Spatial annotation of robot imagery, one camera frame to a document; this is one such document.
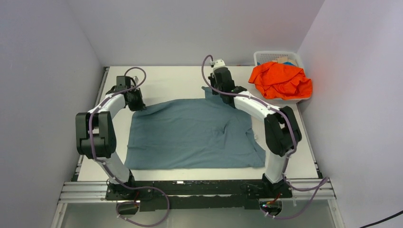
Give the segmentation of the grey-blue t shirt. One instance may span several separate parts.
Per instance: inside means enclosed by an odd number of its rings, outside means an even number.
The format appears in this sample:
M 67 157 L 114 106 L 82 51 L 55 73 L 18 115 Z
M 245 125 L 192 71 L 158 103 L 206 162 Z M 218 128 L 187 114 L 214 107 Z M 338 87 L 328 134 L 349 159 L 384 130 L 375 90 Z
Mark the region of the grey-blue t shirt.
M 132 116 L 125 166 L 132 170 L 260 168 L 266 153 L 249 114 L 204 88 L 204 98 L 177 99 Z

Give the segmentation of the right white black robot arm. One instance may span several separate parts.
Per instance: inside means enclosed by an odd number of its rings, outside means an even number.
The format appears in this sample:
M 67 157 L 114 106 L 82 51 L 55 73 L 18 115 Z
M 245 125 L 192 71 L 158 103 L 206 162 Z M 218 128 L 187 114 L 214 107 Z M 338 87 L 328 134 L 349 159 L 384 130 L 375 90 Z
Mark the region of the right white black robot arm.
M 263 122 L 265 142 L 269 149 L 269 162 L 266 164 L 262 192 L 274 197 L 284 183 L 285 171 L 291 154 L 302 138 L 292 108 L 271 105 L 250 93 L 242 86 L 236 86 L 226 66 L 214 66 L 209 81 L 214 95 L 222 101 Z

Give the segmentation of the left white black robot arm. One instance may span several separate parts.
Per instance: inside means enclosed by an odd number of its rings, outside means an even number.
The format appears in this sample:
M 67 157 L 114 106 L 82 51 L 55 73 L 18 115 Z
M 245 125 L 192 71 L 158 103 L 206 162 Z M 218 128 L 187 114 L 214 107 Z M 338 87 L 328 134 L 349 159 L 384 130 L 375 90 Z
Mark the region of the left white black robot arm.
M 113 119 L 125 108 L 131 111 L 145 109 L 140 85 L 137 77 L 118 76 L 116 85 L 99 104 L 75 117 L 78 153 L 96 162 L 107 174 L 111 187 L 126 200 L 136 195 L 137 187 L 132 172 L 117 154 Z

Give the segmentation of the white plastic laundry basket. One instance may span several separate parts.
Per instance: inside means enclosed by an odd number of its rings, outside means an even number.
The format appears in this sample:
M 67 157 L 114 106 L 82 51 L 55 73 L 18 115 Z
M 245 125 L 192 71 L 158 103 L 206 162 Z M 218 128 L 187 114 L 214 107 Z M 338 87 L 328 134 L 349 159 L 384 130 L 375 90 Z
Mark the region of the white plastic laundry basket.
M 257 51 L 254 53 L 254 62 L 255 62 L 255 67 L 258 65 L 262 65 L 267 62 L 273 62 L 274 59 L 277 59 L 278 57 L 288 57 L 290 59 L 293 59 L 297 62 L 298 67 L 304 69 L 302 61 L 300 57 L 294 53 L 294 52 L 288 52 L 288 51 Z M 293 101 L 293 102 L 298 102 L 301 100 L 306 100 L 305 99 L 292 99 L 292 100 L 282 100 L 282 99 L 273 99 L 273 100 L 280 100 L 280 101 Z

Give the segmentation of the orange t shirt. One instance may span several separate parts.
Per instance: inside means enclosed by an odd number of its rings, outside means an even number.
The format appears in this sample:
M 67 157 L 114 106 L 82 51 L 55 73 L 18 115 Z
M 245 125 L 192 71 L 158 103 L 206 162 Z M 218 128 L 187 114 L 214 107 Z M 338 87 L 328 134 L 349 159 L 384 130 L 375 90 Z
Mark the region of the orange t shirt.
M 253 68 L 248 83 L 266 99 L 305 99 L 313 93 L 313 83 L 304 69 L 276 62 Z

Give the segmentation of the tan item in basket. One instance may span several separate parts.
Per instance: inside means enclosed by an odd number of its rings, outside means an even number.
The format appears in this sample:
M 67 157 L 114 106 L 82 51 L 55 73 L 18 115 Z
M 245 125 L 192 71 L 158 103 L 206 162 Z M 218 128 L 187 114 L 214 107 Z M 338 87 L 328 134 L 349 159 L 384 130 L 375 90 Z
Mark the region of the tan item in basket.
M 293 63 L 293 64 L 298 66 L 298 64 L 297 64 L 297 62 L 295 60 L 290 59 L 288 57 L 278 57 L 277 59 L 274 59 L 273 62 L 276 62 L 276 63 L 279 63 L 279 64 L 282 64 L 284 62 L 291 62 L 291 63 Z

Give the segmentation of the blue garment in basket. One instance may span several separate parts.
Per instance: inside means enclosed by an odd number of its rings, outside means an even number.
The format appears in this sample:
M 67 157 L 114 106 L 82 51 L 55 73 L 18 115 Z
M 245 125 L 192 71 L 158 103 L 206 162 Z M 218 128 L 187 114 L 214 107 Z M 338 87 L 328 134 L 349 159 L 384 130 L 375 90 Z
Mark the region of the blue garment in basket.
M 284 63 L 282 63 L 282 64 L 287 65 L 287 66 L 294 66 L 294 67 L 297 67 L 297 65 L 295 65 L 295 64 L 293 64 L 293 63 L 291 63 L 291 62 L 284 62 Z

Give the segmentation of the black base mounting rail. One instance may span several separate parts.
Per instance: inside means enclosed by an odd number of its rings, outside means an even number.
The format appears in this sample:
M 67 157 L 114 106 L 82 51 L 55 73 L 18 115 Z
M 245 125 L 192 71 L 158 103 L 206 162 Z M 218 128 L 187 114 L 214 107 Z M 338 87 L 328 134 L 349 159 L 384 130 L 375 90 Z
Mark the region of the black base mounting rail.
M 141 212 L 160 209 L 259 209 L 258 202 L 292 198 L 283 181 L 263 179 L 135 181 L 135 190 L 107 184 L 107 201 L 137 201 Z

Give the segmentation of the aluminium frame rail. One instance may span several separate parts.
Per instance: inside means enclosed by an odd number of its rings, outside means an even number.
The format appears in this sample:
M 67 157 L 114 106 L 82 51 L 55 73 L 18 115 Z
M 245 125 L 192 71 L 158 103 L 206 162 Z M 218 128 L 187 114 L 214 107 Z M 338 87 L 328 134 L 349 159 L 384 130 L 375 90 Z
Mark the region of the aluminium frame rail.
M 274 199 L 279 196 L 286 200 L 307 200 L 312 195 L 318 200 L 333 200 L 336 195 L 330 181 L 321 184 L 320 179 L 293 179 L 291 186 L 273 193 L 263 189 L 259 180 L 183 180 L 183 181 L 140 181 L 146 186 L 140 190 L 138 200 L 150 200 L 165 193 L 169 198 L 190 197 L 232 197 L 243 199 Z M 65 182 L 59 203 L 103 203 L 123 201 L 125 198 L 113 192 L 107 181 Z

